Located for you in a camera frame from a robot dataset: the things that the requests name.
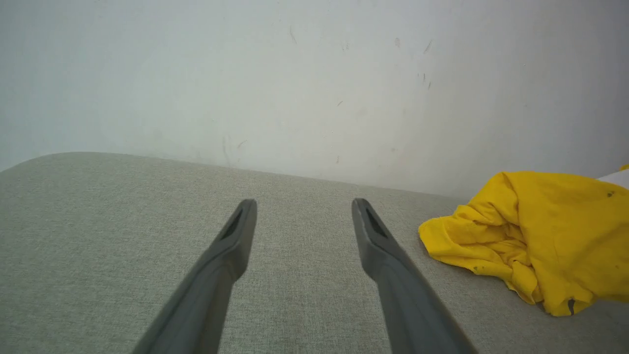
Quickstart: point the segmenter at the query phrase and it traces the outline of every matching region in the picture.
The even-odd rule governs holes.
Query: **yellow garment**
[[[629,190],[555,173],[499,173],[452,216],[428,220],[432,258],[504,280],[553,316],[629,302]]]

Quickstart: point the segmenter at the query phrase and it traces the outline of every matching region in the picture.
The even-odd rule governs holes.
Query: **wall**
[[[629,163],[624,0],[0,4],[0,169],[170,157],[469,197]]]

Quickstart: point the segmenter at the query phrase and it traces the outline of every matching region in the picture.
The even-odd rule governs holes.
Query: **crumpled yellow fabric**
[[[432,258],[499,277],[553,316],[576,314],[597,298],[629,302],[629,190],[618,185],[499,173],[419,233]]]

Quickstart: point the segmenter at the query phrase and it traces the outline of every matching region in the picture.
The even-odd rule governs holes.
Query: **gray fabric surface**
[[[355,197],[373,204],[480,352],[629,351],[626,305],[553,318],[497,279],[428,257],[418,225],[460,201],[66,153],[0,173],[0,353],[131,351],[243,198],[258,201],[258,222],[221,351],[388,352],[377,289],[360,267]]]

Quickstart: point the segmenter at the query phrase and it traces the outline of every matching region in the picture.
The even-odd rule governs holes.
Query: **gray textile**
[[[223,353],[381,353],[375,284],[350,214],[368,199],[480,352],[626,352],[627,306],[553,318],[495,278],[428,257],[449,198],[100,153],[0,173],[0,353],[127,353],[243,198],[258,201]],[[612,314],[623,311],[622,315]]]

